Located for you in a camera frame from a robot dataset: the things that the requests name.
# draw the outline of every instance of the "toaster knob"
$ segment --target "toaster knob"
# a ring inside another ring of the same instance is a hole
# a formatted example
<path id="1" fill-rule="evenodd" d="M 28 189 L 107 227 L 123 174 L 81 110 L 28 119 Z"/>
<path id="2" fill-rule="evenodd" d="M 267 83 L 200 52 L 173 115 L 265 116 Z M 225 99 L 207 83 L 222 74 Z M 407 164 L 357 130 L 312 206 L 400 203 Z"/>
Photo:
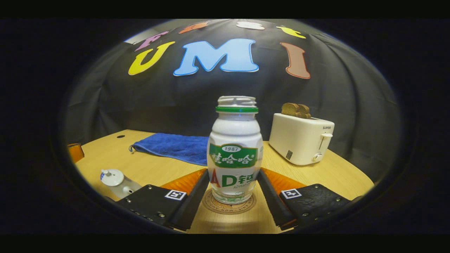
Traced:
<path id="1" fill-rule="evenodd" d="M 319 162 L 319 161 L 322 160 L 323 157 L 324 157 L 324 155 L 322 155 L 321 153 L 317 153 L 317 154 L 315 154 L 315 156 L 312 158 L 312 160 L 313 160 L 314 162 Z"/>

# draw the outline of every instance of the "yellow letter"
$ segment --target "yellow letter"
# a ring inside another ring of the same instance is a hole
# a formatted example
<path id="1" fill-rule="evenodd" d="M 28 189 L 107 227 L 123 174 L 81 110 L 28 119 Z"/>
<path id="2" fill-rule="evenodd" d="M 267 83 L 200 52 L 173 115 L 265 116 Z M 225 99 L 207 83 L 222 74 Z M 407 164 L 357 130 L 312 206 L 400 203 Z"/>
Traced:
<path id="1" fill-rule="evenodd" d="M 175 41 L 171 41 L 157 47 L 158 50 L 156 51 L 155 55 L 147 63 L 142 65 L 141 65 L 142 60 L 145 58 L 145 56 L 147 56 L 148 53 L 150 53 L 153 50 L 153 48 L 138 54 L 136 56 L 135 61 L 131 64 L 130 69 L 128 70 L 128 74 L 130 76 L 134 76 L 149 69 L 161 58 L 162 54 L 166 51 L 166 49 L 174 43 Z"/>
<path id="2" fill-rule="evenodd" d="M 295 36 L 295 37 L 299 37 L 299 38 L 302 38 L 302 39 L 306 39 L 305 36 L 297 34 L 297 33 L 301 33 L 301 32 L 294 31 L 291 28 L 287 28 L 287 27 L 277 27 L 277 28 L 280 28 L 281 30 L 283 30 L 283 32 L 285 32 L 285 33 L 287 33 L 289 35 L 292 35 L 292 36 Z"/>

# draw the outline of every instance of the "plastic bottle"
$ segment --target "plastic bottle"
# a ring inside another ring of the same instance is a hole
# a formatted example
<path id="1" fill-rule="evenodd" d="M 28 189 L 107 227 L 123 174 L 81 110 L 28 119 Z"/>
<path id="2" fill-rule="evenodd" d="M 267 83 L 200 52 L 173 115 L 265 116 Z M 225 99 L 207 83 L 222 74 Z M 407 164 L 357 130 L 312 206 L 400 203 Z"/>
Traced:
<path id="1" fill-rule="evenodd" d="M 222 96 L 207 146 L 212 194 L 225 204 L 247 201 L 261 168 L 263 142 L 254 97 Z"/>

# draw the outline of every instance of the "white cap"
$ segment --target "white cap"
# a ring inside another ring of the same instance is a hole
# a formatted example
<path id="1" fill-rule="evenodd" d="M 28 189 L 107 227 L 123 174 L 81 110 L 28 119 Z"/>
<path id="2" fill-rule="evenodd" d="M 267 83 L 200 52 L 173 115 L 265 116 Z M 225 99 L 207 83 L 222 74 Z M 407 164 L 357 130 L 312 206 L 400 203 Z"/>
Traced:
<path id="1" fill-rule="evenodd" d="M 102 170 L 100 180 L 107 186 L 118 186 L 123 182 L 124 175 L 119 170 Z"/>
<path id="2" fill-rule="evenodd" d="M 217 102 L 220 107 L 256 108 L 256 98 L 247 96 L 221 96 Z"/>

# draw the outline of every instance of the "green label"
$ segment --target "green label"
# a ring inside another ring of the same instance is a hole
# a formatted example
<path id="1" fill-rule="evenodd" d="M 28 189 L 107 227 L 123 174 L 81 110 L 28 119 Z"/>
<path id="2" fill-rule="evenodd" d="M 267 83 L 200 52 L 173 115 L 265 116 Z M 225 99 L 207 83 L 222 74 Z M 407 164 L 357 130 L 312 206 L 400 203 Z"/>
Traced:
<path id="1" fill-rule="evenodd" d="M 209 144 L 209 155 L 220 168 L 248 168 L 258 159 L 257 148 L 244 148 L 238 144 L 216 146 Z"/>

